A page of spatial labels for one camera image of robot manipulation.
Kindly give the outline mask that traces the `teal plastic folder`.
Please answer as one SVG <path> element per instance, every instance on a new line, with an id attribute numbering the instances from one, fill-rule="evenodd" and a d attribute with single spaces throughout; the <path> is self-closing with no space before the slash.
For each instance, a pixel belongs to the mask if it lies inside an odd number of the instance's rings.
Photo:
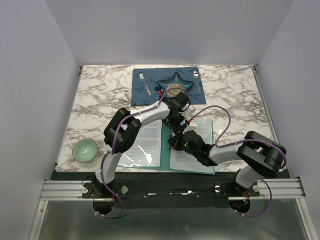
<path id="1" fill-rule="evenodd" d="M 168 139 L 173 135 L 172 131 L 162 123 L 161 130 L 161 151 L 159 167 L 121 167 L 117 166 L 118 172 L 185 172 L 213 175 L 215 168 L 202 165 L 198 160 L 183 150 L 174 150 L 169 147 Z"/>

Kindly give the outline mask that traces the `single printed paper sheet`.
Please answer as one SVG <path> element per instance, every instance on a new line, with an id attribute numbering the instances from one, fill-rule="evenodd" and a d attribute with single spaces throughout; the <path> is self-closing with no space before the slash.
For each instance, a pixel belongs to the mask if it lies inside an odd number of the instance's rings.
<path id="1" fill-rule="evenodd" d="M 161 162 L 162 122 L 157 120 L 142 127 L 132 147 L 122 154 L 119 167 L 151 168 Z"/>

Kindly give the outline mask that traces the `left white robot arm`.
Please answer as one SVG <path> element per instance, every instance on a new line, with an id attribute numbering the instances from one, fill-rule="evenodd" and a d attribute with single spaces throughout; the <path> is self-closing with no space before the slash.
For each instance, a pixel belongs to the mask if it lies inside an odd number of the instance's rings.
<path id="1" fill-rule="evenodd" d="M 187 120 L 182 114 L 190 104 L 188 95 L 180 92 L 174 97 L 162 96 L 154 104 L 129 111 L 120 108 L 103 131 L 105 154 L 99 170 L 95 173 L 98 180 L 93 191 L 101 198 L 107 197 L 111 191 L 111 183 L 123 153 L 134 144 L 141 128 L 156 121 L 162 121 L 176 136 L 182 134 Z"/>

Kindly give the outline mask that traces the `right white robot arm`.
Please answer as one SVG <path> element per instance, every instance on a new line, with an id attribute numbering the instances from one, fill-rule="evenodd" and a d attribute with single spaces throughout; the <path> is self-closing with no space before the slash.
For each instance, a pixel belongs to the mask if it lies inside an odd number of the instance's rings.
<path id="1" fill-rule="evenodd" d="M 236 196 L 243 195 L 263 178 L 275 179 L 287 164 L 287 150 L 255 131 L 249 131 L 240 141 L 225 145 L 205 143 L 194 130 L 171 136 L 167 142 L 172 149 L 184 151 L 206 167 L 238 159 L 246 162 L 247 166 L 238 170 L 230 183 L 230 191 Z"/>

